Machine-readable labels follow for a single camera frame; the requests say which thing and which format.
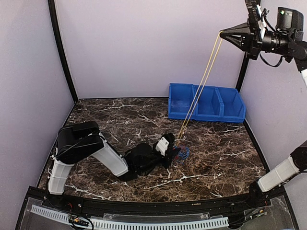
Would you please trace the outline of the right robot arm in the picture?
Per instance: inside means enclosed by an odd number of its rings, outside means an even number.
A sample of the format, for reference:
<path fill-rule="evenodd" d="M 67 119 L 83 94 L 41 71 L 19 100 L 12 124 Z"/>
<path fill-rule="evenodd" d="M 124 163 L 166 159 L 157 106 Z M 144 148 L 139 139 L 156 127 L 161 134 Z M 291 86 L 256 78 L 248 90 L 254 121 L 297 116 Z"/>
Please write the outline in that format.
<path fill-rule="evenodd" d="M 258 16 L 250 16 L 251 26 L 261 21 L 264 27 L 260 30 L 261 47 L 257 48 L 257 56 L 261 51 L 279 54 L 280 60 L 295 61 L 304 82 L 307 81 L 307 43 L 303 41 L 304 16 L 297 10 L 285 7 L 278 8 L 276 27 L 267 21 L 267 11 Z M 245 204 L 249 208 L 262 206 L 271 190 L 288 183 L 291 179 L 307 171 L 307 144 L 297 147 L 288 158 L 277 165 L 249 186 L 249 194 L 245 196 Z"/>

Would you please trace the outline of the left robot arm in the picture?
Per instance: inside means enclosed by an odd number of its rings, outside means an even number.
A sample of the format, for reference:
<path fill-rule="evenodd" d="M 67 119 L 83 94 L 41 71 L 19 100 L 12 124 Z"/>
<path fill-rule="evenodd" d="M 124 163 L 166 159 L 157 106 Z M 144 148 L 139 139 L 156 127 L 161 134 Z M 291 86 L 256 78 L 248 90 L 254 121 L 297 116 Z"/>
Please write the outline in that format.
<path fill-rule="evenodd" d="M 101 133 L 95 121 L 66 126 L 58 131 L 54 164 L 47 183 L 49 201 L 63 209 L 68 199 L 63 195 L 72 167 L 93 157 L 107 167 L 119 180 L 127 182 L 148 175 L 156 166 L 168 169 L 180 148 L 172 133 L 162 135 L 154 145 L 140 143 L 124 154 L 118 153 Z"/>

